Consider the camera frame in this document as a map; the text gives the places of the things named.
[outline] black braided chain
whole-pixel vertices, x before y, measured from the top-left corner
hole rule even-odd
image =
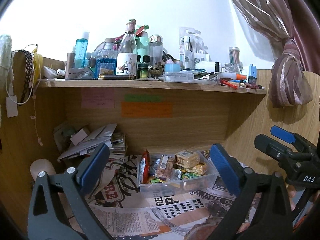
[[[20,99],[20,103],[23,103],[24,98],[26,97],[26,93],[29,88],[29,84],[33,75],[33,60],[32,55],[29,51],[24,49],[18,50],[18,52],[22,52],[26,56],[26,78],[24,80],[23,91]]]

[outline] blue liquid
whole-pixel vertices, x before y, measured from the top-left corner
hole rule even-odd
[[[116,58],[97,58],[96,61],[96,78],[99,75],[113,75],[116,73]]]
[[[87,53],[88,40],[87,39],[77,39],[76,41],[76,54],[75,54],[75,68],[83,68],[85,55]]]

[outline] white wall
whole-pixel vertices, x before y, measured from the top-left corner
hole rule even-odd
[[[135,18],[137,25],[150,26],[149,35],[162,35],[175,58],[178,27],[188,26],[201,31],[213,61],[228,62],[228,47],[237,46],[244,65],[271,68],[269,58],[251,49],[246,32],[252,33],[231,5],[229,0],[14,0],[0,20],[0,33],[12,36],[13,49],[38,43],[44,57],[65,61],[83,30],[90,31],[92,52],[105,38],[121,35],[127,20]],[[263,48],[271,53],[268,44]]]

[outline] blue spray bottle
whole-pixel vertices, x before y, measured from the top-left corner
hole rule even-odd
[[[76,41],[75,68],[83,68],[87,53],[89,32],[83,32],[82,37]]]

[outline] hanging cord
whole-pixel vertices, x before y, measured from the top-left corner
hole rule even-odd
[[[35,120],[35,129],[36,129],[36,135],[37,135],[37,138],[38,138],[38,143],[40,144],[40,146],[43,146],[43,143],[42,143],[42,141],[41,141],[41,138],[40,138],[39,135],[38,135],[38,130],[37,130],[36,101],[35,101],[35,100],[36,100],[36,94],[35,94],[36,88],[38,87],[38,85],[39,85],[39,83],[40,83],[40,80],[41,80],[39,47],[38,47],[38,44],[30,44],[30,45],[28,45],[28,46],[31,46],[31,45],[34,45],[34,46],[37,47],[38,63],[39,63],[39,73],[40,73],[40,78],[39,78],[39,80],[37,81],[37,84],[35,85],[35,89],[34,89],[34,86],[33,86],[33,83],[34,83],[34,81],[35,81],[35,76],[36,76],[36,73],[35,73],[35,65],[34,65],[34,64],[32,64],[32,67],[33,67],[33,77],[32,77],[31,90],[30,90],[29,96],[28,96],[28,98],[27,98],[26,101],[24,101],[24,102],[22,102],[22,103],[18,103],[18,102],[14,101],[14,100],[11,98],[11,96],[9,95],[8,85],[7,85],[8,78],[6,79],[5,88],[6,88],[6,91],[7,91],[7,94],[8,94],[8,97],[10,98],[10,100],[11,100],[12,102],[16,103],[17,105],[24,105],[25,103],[27,103],[27,102],[29,101],[31,95],[33,94],[32,99],[33,99],[33,107],[34,107],[35,115],[30,116],[30,118]],[[12,73],[13,73],[13,68],[12,68],[12,66],[13,66],[13,57],[14,57],[14,55],[15,55],[15,52],[14,52],[14,54],[13,54],[13,56],[12,56],[11,65],[10,65],[10,68],[12,69]]]

